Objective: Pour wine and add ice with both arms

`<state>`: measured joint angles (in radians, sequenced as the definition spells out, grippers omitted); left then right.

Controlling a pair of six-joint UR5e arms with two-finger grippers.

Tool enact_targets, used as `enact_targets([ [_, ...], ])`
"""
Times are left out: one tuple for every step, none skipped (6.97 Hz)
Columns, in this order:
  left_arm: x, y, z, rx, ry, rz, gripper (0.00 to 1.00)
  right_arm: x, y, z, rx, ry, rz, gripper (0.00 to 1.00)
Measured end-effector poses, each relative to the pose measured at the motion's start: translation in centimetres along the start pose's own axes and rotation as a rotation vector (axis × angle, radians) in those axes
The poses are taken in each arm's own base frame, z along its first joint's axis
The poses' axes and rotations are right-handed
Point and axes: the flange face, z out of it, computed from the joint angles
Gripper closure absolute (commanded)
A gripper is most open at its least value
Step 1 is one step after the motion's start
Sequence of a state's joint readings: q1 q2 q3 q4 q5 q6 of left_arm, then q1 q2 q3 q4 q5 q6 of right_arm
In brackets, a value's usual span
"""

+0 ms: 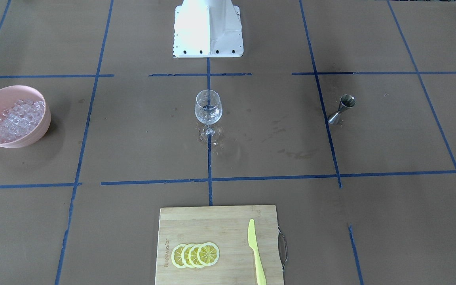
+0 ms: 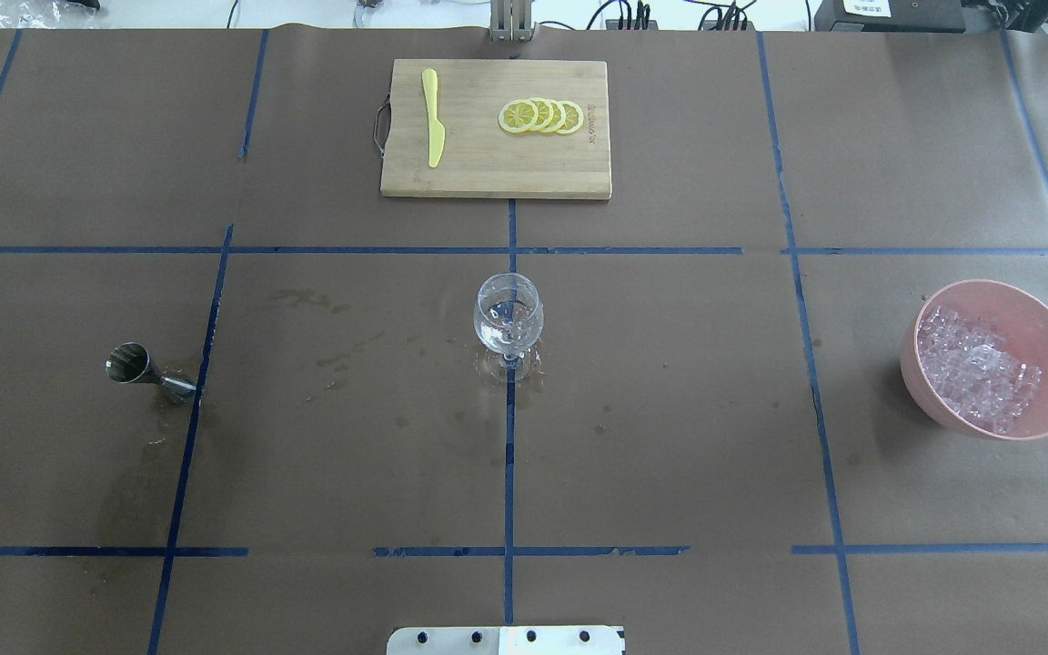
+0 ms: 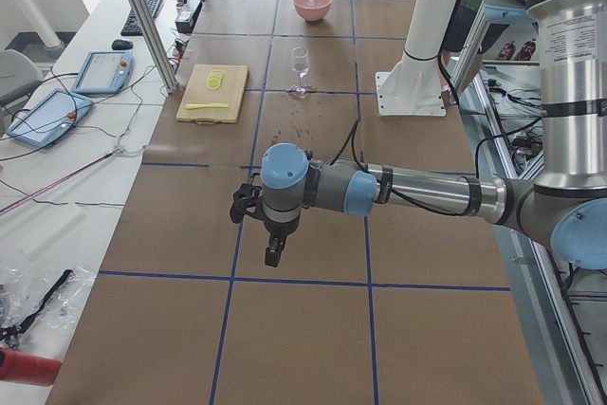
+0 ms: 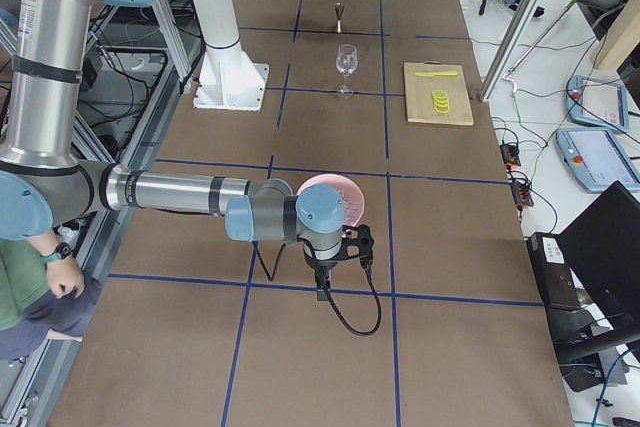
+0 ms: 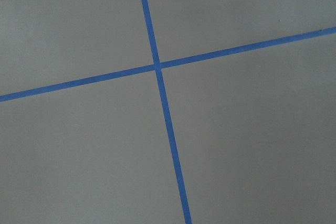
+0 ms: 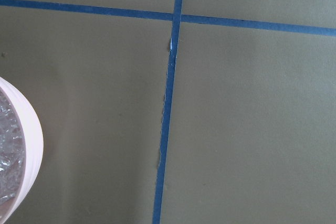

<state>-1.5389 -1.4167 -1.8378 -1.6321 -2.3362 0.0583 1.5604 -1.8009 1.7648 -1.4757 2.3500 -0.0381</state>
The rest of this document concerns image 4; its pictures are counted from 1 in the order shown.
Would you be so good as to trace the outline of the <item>person's hand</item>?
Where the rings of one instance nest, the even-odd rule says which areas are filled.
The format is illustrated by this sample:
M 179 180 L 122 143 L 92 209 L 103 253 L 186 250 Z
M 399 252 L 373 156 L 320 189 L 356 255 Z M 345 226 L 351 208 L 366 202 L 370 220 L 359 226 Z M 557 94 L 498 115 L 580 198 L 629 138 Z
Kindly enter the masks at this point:
M 84 275 L 73 257 L 46 265 L 46 278 L 52 294 L 60 299 L 67 295 L 78 298 L 84 291 Z

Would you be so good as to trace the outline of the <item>person's forearm with watch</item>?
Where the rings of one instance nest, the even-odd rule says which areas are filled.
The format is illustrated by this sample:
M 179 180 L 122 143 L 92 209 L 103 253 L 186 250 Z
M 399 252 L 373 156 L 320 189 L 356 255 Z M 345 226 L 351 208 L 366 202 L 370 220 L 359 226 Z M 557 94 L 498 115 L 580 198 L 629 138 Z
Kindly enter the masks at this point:
M 26 241 L 33 247 L 45 264 L 65 260 L 72 255 L 71 247 L 61 241 L 53 229 L 38 235 L 29 236 Z

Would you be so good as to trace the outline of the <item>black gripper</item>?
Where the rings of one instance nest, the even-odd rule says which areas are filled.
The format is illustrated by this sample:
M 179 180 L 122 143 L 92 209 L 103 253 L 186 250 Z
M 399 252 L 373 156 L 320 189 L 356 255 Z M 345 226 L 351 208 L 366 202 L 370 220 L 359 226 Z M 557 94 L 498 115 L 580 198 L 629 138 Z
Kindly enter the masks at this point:
M 330 283 L 331 270 L 337 266 L 336 260 L 318 260 L 314 259 L 307 252 L 304 253 L 304 260 L 307 265 L 314 271 L 317 283 Z

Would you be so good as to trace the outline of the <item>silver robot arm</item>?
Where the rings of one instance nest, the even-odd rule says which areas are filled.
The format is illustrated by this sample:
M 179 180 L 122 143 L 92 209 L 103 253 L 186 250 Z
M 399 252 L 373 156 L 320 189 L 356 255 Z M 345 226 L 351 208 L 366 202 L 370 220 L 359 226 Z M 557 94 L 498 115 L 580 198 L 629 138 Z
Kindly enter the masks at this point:
M 295 194 L 281 180 L 251 181 L 133 170 L 79 160 L 71 137 L 92 8 L 153 0 L 21 0 L 6 136 L 1 144 L 1 236 L 25 240 L 98 210 L 148 208 L 212 215 L 236 241 L 301 244 L 317 285 L 356 259 L 373 264 L 367 226 L 350 226 L 331 186 Z

